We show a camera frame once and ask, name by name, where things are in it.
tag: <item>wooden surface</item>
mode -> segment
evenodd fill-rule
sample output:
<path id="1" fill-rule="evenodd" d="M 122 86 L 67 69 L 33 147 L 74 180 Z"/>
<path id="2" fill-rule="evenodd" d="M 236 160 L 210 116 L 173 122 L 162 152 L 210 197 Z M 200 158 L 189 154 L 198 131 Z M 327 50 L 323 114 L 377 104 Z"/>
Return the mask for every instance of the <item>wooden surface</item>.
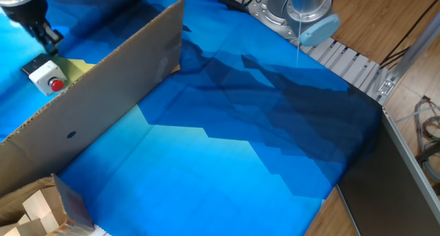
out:
<path id="1" fill-rule="evenodd" d="M 321 235 L 358 235 L 336 189 L 332 190 L 305 234 L 305 236 Z"/>
<path id="2" fill-rule="evenodd" d="M 339 14 L 342 25 L 333 37 L 380 63 L 433 1 L 334 0 L 333 9 Z M 440 3 L 431 9 L 396 52 L 413 44 L 438 11 L 440 11 Z M 423 95 L 440 105 L 439 56 L 440 38 L 408 70 L 385 104 L 385 108 L 394 120 L 411 114 L 415 104 Z M 432 115 L 430 112 L 422 114 L 421 120 Z M 397 126 L 413 154 L 417 155 L 419 151 L 414 118 Z M 433 166 L 440 170 L 440 158 L 434 156 L 430 160 Z M 306 235 L 357 235 L 336 190 L 331 192 Z"/>
<path id="3" fill-rule="evenodd" d="M 334 0 L 333 9 L 342 24 L 333 37 L 380 62 L 433 1 Z"/>

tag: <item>cardboard sheet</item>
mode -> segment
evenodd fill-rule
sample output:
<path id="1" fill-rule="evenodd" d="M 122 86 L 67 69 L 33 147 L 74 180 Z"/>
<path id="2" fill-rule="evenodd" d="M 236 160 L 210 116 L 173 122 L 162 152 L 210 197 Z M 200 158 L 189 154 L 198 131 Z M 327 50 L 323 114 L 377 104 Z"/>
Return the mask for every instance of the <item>cardboard sheet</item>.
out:
<path id="1" fill-rule="evenodd" d="M 165 9 L 0 144 L 0 196 L 58 173 L 178 66 L 183 8 Z"/>

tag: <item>blue cloth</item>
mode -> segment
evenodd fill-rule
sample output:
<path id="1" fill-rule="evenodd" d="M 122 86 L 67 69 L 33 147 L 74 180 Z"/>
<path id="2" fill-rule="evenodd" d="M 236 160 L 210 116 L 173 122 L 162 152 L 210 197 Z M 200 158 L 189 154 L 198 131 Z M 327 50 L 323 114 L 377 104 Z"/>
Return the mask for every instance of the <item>blue cloth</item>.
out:
<path id="1" fill-rule="evenodd" d="M 69 36 L 72 22 L 53 18 L 72 37 L 60 55 L 97 63 L 177 0 L 132 0 L 99 24 L 77 4 L 48 1 L 90 27 Z M 186 0 L 182 38 L 181 71 L 61 179 L 113 236 L 303 235 L 374 140 L 380 106 L 303 53 L 296 67 L 293 45 L 217 0 Z"/>

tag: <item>cardboard box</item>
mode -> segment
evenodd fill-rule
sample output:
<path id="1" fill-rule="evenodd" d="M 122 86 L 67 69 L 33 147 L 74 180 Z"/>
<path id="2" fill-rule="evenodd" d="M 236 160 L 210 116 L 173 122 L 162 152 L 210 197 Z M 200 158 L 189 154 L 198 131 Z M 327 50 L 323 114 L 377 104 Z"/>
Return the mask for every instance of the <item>cardboard box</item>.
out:
<path id="1" fill-rule="evenodd" d="M 41 224 L 46 230 L 46 233 L 50 233 L 63 225 L 63 223 L 66 221 L 66 218 L 67 217 L 66 214 L 64 214 L 64 210 L 62 208 L 59 208 L 41 218 Z"/>
<path id="2" fill-rule="evenodd" d="M 41 189 L 23 202 L 30 220 L 42 219 L 52 211 L 61 209 L 61 200 L 56 187 Z"/>
<path id="3" fill-rule="evenodd" d="M 44 236 L 46 235 L 46 231 L 41 225 L 39 219 L 24 223 L 23 225 L 17 225 L 9 232 L 5 234 L 5 236 Z"/>
<path id="4" fill-rule="evenodd" d="M 66 233 L 64 235 L 89 235 L 94 229 L 94 224 L 89 216 L 87 208 L 83 202 L 83 198 L 80 194 L 68 187 L 63 181 L 60 180 L 55 174 L 51 178 L 43 178 L 42 180 L 37 180 L 29 185 L 24 186 L 15 192 L 9 193 L 0 199 L 0 217 L 2 222 L 8 220 L 13 220 L 17 218 L 16 214 L 23 214 L 22 203 L 26 201 L 38 201 L 43 204 L 46 202 L 46 198 L 51 197 L 51 199 L 56 198 L 56 201 L 60 205 L 56 205 L 57 208 L 57 219 L 58 227 L 55 228 L 56 233 Z M 41 207 L 51 206 L 49 204 L 56 204 L 55 202 L 48 202 L 48 204 L 43 206 L 31 206 L 31 209 L 41 209 Z M 53 222 L 50 221 L 50 216 L 53 211 L 49 211 L 47 214 L 40 213 L 39 216 L 44 215 L 44 223 L 46 225 L 50 224 L 50 228 L 53 228 Z M 38 222 L 46 235 L 46 230 L 40 219 L 32 220 L 31 222 Z"/>
<path id="5" fill-rule="evenodd" d="M 56 186 L 67 215 L 57 233 L 93 231 L 80 196 L 56 176 L 44 177 L 63 170 L 178 67 L 183 17 L 179 0 L 0 143 L 0 226 L 16 223 L 33 193 Z"/>
<path id="6" fill-rule="evenodd" d="M 21 219 L 19 220 L 19 225 L 23 225 L 24 223 L 28 223 L 28 222 L 30 222 L 30 219 L 29 219 L 29 217 L 28 217 L 28 215 L 23 215 L 22 217 L 21 217 Z"/>
<path id="7" fill-rule="evenodd" d="M 7 232 L 12 230 L 14 227 L 18 226 L 17 223 L 7 225 L 7 226 L 0 226 L 0 236 L 4 236 Z"/>

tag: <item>metal frame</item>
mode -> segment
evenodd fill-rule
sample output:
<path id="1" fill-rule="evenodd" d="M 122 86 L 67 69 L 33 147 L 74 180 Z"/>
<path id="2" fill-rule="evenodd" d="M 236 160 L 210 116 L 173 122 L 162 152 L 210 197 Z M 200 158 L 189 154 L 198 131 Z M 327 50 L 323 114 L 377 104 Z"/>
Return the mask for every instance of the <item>metal frame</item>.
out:
<path id="1" fill-rule="evenodd" d="M 440 201 L 385 108 L 378 135 L 338 186 L 359 235 L 440 235 Z"/>

